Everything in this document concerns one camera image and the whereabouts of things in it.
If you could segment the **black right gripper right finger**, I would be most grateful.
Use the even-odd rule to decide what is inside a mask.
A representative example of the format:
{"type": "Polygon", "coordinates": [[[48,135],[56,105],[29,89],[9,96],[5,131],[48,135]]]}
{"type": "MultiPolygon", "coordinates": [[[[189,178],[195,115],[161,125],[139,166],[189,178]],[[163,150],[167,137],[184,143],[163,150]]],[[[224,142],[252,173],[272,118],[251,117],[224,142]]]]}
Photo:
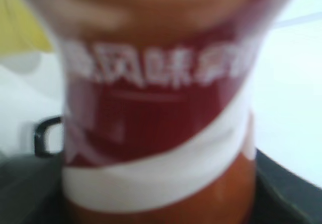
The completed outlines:
{"type": "Polygon", "coordinates": [[[321,224],[321,189],[257,151],[256,194],[249,223],[321,224]]]}

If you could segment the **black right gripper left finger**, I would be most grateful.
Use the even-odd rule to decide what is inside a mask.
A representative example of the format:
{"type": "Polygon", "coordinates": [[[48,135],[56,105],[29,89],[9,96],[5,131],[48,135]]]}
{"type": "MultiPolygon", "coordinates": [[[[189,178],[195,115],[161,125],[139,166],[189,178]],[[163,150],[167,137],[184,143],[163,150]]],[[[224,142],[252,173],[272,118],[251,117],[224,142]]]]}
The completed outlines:
{"type": "Polygon", "coordinates": [[[1,161],[1,223],[72,223],[61,186],[62,156],[1,161]]]}

